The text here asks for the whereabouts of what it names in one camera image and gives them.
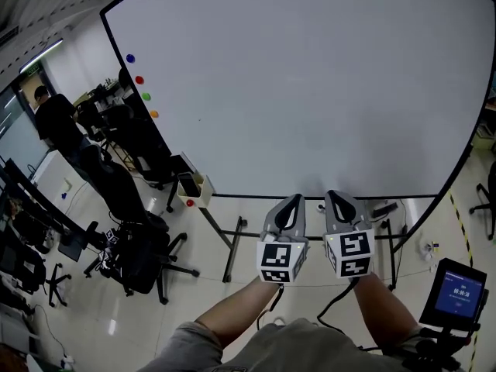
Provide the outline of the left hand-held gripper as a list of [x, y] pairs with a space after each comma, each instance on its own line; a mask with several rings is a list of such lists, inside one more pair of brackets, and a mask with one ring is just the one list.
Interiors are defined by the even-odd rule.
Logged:
[[257, 242], [256, 266], [262, 281], [295, 281], [308, 256], [305, 228], [305, 198], [301, 194], [286, 197], [267, 213]]

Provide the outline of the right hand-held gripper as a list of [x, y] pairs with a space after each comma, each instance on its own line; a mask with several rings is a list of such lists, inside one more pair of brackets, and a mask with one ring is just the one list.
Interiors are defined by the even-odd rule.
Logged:
[[368, 275], [375, 253], [375, 231], [371, 229], [365, 203], [346, 192], [329, 190], [325, 194], [325, 210], [329, 233], [323, 236], [325, 254], [336, 277]]

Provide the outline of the person's left forearm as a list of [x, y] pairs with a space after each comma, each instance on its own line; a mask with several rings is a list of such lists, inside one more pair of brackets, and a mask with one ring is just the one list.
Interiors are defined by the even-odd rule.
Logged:
[[204, 312], [195, 322], [211, 331], [222, 348], [236, 341], [257, 320], [279, 285], [258, 277]]

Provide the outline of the person's right forearm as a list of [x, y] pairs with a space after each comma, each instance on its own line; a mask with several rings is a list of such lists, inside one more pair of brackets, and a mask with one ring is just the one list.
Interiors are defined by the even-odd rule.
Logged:
[[418, 328], [411, 312], [377, 275], [360, 277], [353, 291], [364, 323], [380, 348], [399, 346]]

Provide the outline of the black power strip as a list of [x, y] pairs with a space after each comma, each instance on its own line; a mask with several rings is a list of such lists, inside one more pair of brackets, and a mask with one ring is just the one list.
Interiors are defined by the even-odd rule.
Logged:
[[390, 214], [391, 212], [395, 211], [397, 208], [398, 208], [398, 204], [396, 202], [382, 205], [379, 208], [376, 208], [371, 212], [371, 217], [373, 219], [379, 219], [379, 218], [384, 217], [384, 216]]

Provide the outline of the white storage box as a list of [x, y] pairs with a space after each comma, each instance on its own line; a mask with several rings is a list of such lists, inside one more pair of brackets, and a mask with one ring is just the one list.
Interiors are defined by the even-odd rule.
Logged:
[[212, 186], [212, 183], [209, 180], [208, 176], [201, 174], [199, 172], [196, 172], [195, 174], [193, 174], [193, 176], [194, 176], [195, 181], [197, 182], [198, 186], [201, 189], [201, 196], [199, 198], [188, 197], [184, 193], [184, 189], [182, 188], [180, 182], [178, 182], [177, 196], [183, 202], [184, 205], [186, 205], [186, 201], [188, 199], [191, 199], [195, 203], [195, 205], [193, 207], [207, 208], [208, 204], [212, 198], [212, 195], [214, 193], [214, 188]]

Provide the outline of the black and white board eraser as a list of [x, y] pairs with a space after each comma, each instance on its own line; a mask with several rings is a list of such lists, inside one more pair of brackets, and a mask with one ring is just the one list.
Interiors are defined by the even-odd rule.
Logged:
[[195, 174], [198, 171], [183, 152], [170, 156], [170, 167], [175, 175], [187, 172]]

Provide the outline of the person's grey shirt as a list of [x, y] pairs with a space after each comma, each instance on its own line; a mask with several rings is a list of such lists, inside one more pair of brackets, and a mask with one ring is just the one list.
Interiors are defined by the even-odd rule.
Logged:
[[231, 360], [213, 332], [197, 322], [181, 324], [160, 355], [137, 372], [411, 372], [400, 350], [414, 351], [416, 327], [391, 355], [364, 352], [346, 335], [296, 319], [265, 325]]

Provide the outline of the whiteboard on black stand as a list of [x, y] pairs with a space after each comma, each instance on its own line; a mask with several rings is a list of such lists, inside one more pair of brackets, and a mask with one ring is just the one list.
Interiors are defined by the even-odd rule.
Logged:
[[430, 198], [420, 222], [469, 155], [496, 57], [496, 0], [114, 0], [100, 16], [164, 142], [220, 195]]

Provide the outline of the black screen device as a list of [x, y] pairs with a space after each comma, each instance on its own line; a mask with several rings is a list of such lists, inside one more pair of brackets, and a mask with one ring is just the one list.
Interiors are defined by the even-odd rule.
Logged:
[[438, 264], [419, 322], [428, 326], [471, 330], [483, 298], [487, 275], [448, 258]]

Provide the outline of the black mesh office chair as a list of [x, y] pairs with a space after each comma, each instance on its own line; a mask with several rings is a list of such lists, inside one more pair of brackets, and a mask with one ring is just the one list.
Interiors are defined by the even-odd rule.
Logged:
[[[175, 264], [174, 249], [188, 239], [185, 232], [174, 239], [167, 223], [145, 209], [130, 172], [121, 164], [104, 161], [100, 147], [86, 146], [81, 151], [81, 166], [88, 173], [109, 214], [118, 222], [119, 258], [111, 278], [119, 282], [127, 296], [149, 294], [157, 289], [162, 305], [168, 303], [164, 273], [168, 270], [198, 277], [199, 271]], [[87, 276], [98, 270], [98, 259], [84, 271]]]

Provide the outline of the pile of idle grippers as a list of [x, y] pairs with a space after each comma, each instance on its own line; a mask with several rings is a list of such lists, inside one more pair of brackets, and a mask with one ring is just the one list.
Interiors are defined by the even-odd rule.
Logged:
[[110, 229], [105, 233], [105, 247], [98, 255], [98, 271], [104, 277], [111, 277], [116, 272], [119, 258], [120, 231]]

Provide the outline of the black display on rolling stand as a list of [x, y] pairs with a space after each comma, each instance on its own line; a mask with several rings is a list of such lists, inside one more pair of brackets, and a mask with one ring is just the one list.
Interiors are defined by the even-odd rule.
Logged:
[[103, 232], [97, 231], [96, 221], [87, 229], [82, 229], [43, 195], [12, 159], [0, 164], [0, 178], [5, 184], [5, 194], [21, 201], [23, 210], [59, 233], [60, 253], [78, 262], [82, 251], [88, 246], [99, 252], [105, 249], [106, 237]]

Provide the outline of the long ceiling light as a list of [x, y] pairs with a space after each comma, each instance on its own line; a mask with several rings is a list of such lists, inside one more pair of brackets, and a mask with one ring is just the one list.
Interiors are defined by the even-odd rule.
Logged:
[[49, 45], [45, 49], [43, 49], [41, 52], [39, 52], [36, 56], [34, 56], [32, 59], [30, 59], [26, 64], [24, 64], [22, 67], [19, 68], [19, 74], [22, 74], [26, 72], [28, 69], [30, 69], [35, 63], [37, 63], [41, 58], [43, 58], [45, 55], [47, 55], [49, 52], [54, 50], [56, 47], [58, 47], [62, 42], [64, 41], [63, 38], [59, 39], [57, 42]]

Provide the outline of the brass frame cart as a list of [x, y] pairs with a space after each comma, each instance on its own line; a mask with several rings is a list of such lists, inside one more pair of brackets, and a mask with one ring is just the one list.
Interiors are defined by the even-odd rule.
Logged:
[[109, 139], [105, 141], [105, 144], [119, 158], [119, 160], [128, 169], [128, 171], [133, 172], [136, 170], [133, 159], [119, 144]]

